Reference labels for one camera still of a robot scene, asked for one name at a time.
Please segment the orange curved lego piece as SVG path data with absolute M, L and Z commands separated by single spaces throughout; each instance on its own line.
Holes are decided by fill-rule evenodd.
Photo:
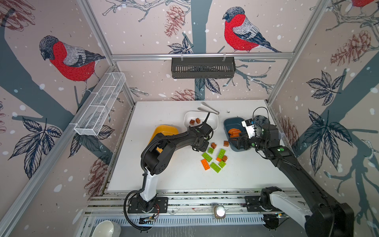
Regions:
M 237 138 L 241 133 L 242 131 L 237 128 L 232 128 L 228 131 L 229 138 Z

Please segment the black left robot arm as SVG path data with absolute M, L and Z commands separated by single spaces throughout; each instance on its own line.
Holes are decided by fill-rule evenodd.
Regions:
M 156 134 L 141 154 L 144 179 L 138 196 L 140 204 L 154 203 L 157 196 L 158 175 L 168 167 L 176 150 L 190 146 L 196 152 L 205 152 L 213 133 L 213 128 L 203 122 L 200 125 L 188 127 L 183 133 Z

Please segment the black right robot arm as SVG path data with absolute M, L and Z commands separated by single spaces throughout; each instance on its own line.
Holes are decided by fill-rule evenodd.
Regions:
M 250 137 L 241 132 L 238 137 L 229 137 L 229 142 L 238 149 L 254 148 L 263 152 L 263 158 L 272 162 L 291 181 L 306 204 L 290 198 L 278 187 L 261 191 L 262 209 L 277 208 L 301 225 L 309 237 L 352 237 L 354 235 L 354 212 L 347 203 L 340 203 L 329 195 L 303 169 L 294 153 L 280 145 L 279 130 L 273 124 L 265 124 L 260 136 Z

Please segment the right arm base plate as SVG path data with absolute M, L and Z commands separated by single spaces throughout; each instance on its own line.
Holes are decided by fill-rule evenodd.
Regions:
M 260 202 L 260 196 L 245 196 L 245 207 L 248 212 L 279 212 L 275 207 L 263 207 Z

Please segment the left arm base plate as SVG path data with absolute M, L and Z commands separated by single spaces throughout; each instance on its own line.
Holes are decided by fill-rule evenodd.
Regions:
M 168 198 L 154 197 L 150 201 L 143 200 L 140 196 L 131 198 L 127 213 L 142 214 L 142 213 L 166 213 L 168 208 Z

